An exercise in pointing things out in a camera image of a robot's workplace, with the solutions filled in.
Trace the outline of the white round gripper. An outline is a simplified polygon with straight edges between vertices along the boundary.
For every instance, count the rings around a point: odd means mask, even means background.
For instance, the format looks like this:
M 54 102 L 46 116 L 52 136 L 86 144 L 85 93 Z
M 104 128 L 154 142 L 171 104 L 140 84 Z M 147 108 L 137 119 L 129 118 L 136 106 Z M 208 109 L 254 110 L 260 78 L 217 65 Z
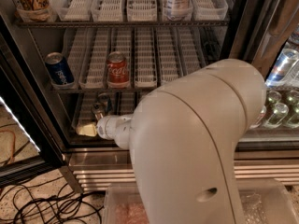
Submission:
M 98 134 L 102 139 L 113 140 L 118 147 L 128 149 L 132 117 L 132 114 L 105 116 L 98 120 L 96 128 L 93 123 L 78 125 L 76 133 L 90 137 L 95 137 Z

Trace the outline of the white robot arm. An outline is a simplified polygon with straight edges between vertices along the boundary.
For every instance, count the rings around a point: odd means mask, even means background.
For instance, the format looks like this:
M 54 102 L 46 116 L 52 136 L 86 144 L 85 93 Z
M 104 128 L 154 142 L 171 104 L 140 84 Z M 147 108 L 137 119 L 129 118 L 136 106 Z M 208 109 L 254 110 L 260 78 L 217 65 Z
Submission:
M 168 82 L 89 131 L 130 152 L 149 224 L 245 224 L 234 154 L 260 115 L 263 76 L 226 59 Z

